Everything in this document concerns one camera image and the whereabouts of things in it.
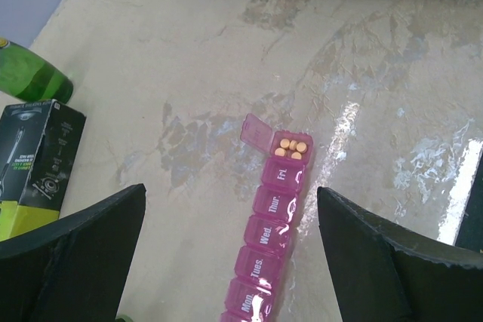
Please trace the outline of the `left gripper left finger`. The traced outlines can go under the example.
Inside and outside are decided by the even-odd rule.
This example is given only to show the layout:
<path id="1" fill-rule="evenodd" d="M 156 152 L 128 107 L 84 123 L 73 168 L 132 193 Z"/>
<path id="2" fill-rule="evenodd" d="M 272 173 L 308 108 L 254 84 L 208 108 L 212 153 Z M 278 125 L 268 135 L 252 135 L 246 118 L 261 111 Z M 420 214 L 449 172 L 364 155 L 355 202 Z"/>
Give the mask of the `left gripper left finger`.
<path id="1" fill-rule="evenodd" d="M 146 211 L 143 184 L 1 243 L 3 321 L 114 321 Z"/>

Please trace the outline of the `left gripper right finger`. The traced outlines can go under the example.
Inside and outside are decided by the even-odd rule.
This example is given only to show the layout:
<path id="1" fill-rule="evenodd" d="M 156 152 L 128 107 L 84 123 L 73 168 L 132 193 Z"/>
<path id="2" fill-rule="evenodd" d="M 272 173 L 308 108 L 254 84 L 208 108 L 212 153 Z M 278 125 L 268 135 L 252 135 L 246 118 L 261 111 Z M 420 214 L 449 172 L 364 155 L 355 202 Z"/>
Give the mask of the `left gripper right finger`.
<path id="1" fill-rule="evenodd" d="M 317 190 L 318 221 L 344 321 L 480 321 L 482 254 L 427 238 Z"/>

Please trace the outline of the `pink weekly pill organizer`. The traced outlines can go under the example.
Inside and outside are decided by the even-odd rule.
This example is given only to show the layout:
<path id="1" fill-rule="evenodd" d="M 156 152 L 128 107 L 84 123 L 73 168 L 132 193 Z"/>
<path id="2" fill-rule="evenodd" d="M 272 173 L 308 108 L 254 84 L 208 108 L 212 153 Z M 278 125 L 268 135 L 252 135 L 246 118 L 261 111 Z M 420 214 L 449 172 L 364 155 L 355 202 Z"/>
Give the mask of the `pink weekly pill organizer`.
<path id="1" fill-rule="evenodd" d="M 262 152 L 266 160 L 220 320 L 272 321 L 285 262 L 291 255 L 314 142 L 307 133 L 274 130 L 253 114 L 246 116 L 240 139 Z M 274 151 L 282 139 L 305 142 L 308 152 L 302 160 L 275 156 Z"/>

